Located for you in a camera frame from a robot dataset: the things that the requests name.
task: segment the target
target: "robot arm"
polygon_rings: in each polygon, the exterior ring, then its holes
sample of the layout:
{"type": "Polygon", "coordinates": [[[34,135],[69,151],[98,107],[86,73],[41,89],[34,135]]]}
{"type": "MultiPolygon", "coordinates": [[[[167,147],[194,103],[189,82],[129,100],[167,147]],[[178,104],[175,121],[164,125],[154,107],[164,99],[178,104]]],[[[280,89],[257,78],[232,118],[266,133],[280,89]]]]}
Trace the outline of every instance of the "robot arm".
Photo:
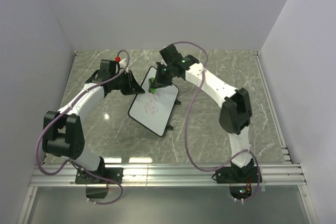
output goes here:
{"type": "Polygon", "coordinates": [[[144,90],[136,82],[131,70],[125,71],[115,80],[102,86],[98,86],[88,91],[97,83],[102,83],[115,76],[120,71],[118,61],[102,60],[100,69],[96,70],[93,75],[86,81],[80,93],[74,97],[67,105],[57,112],[49,111],[44,117],[44,127],[46,127],[55,117],[64,112],[73,104],[82,92],[86,92],[74,106],[70,107],[63,117],[60,118],[43,137],[43,150],[54,156],[63,156],[75,161],[86,170],[104,176],[105,164],[104,159],[93,152],[86,146],[84,141],[81,121],[85,119],[91,109],[112,90],[120,90],[124,95],[144,93],[144,90]]]}
{"type": "MultiPolygon", "coordinates": [[[[169,45],[160,51],[164,60],[157,62],[155,79],[150,80],[151,91],[156,88],[172,85],[172,78],[181,77],[196,86],[202,82],[203,64],[191,55],[182,57],[174,45],[169,45]]],[[[202,90],[216,101],[221,109],[219,123],[228,132],[232,155],[249,150],[248,126],[252,116],[248,92],[245,89],[237,90],[226,84],[214,74],[205,71],[205,82],[202,90]]],[[[235,157],[232,163],[239,168],[253,166],[251,154],[242,153],[235,157]]]]}

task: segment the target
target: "white wall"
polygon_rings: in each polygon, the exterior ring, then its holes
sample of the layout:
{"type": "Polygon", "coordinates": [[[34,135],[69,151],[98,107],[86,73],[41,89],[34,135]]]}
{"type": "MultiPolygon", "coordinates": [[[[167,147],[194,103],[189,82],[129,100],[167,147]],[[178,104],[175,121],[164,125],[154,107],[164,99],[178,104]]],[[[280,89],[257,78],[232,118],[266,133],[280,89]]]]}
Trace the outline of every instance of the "white wall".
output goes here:
{"type": "Polygon", "coordinates": [[[336,222],[336,0],[288,0],[261,63],[321,224],[336,222]]]}
{"type": "Polygon", "coordinates": [[[262,47],[286,0],[48,0],[75,49],[262,47]]]}
{"type": "Polygon", "coordinates": [[[57,109],[72,62],[46,0],[0,0],[0,222],[15,223],[43,116],[57,109]]]}

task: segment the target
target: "glass panel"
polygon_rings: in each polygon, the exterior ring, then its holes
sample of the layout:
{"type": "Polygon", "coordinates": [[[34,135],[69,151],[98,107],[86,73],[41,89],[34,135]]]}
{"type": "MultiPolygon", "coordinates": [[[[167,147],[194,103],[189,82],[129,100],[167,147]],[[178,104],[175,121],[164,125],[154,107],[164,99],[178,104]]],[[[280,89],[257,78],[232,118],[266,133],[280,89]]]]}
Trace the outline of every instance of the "glass panel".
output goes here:
{"type": "MultiPolygon", "coordinates": [[[[112,189],[112,199],[119,191],[112,189]]],[[[84,188],[39,188],[28,223],[265,223],[308,224],[297,186],[267,187],[234,203],[227,187],[126,188],[111,206],[86,202],[84,188]]]]}

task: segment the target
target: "gray marble surface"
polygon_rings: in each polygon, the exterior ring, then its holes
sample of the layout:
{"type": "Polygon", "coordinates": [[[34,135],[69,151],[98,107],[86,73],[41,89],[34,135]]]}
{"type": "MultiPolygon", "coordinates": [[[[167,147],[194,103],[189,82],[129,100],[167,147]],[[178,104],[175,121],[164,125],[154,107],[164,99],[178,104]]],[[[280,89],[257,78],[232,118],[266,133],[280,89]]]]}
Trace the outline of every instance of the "gray marble surface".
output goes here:
{"type": "MultiPolygon", "coordinates": [[[[179,47],[182,55],[191,54],[204,61],[199,50],[179,47]]],[[[68,103],[83,87],[85,81],[99,68],[101,59],[114,59],[117,50],[79,51],[70,73],[62,106],[68,103]]],[[[140,84],[150,66],[161,61],[157,50],[129,50],[130,69],[140,84]]],[[[262,163],[284,162],[280,141],[272,119],[262,80],[252,51],[208,50],[207,69],[226,83],[249,91],[253,117],[249,130],[251,150],[262,163]]],[[[174,79],[179,87],[177,106],[171,116],[173,131],[158,137],[128,117],[127,111],[133,95],[123,96],[112,91],[88,114],[82,122],[86,145],[108,161],[133,163],[185,163],[184,119],[188,104],[196,87],[174,79]]],[[[189,125],[189,146],[195,161],[199,163],[222,162],[231,156],[227,133],[218,122],[220,109],[204,92],[193,106],[189,125]]],[[[58,164],[62,158],[47,155],[45,163],[58,164]]]]}

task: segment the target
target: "whiteboard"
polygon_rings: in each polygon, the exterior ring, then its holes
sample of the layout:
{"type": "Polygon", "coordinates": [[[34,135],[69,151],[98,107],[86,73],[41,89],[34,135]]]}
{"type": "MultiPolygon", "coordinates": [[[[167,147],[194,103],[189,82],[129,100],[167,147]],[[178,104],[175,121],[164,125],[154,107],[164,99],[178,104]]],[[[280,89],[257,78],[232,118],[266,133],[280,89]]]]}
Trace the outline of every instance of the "whiteboard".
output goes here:
{"type": "Polygon", "coordinates": [[[177,99],[176,85],[160,88],[155,94],[148,91],[149,79],[155,77],[156,68],[150,67],[141,87],[145,94],[137,94],[128,110],[128,116],[158,136],[163,136],[177,99]]]}

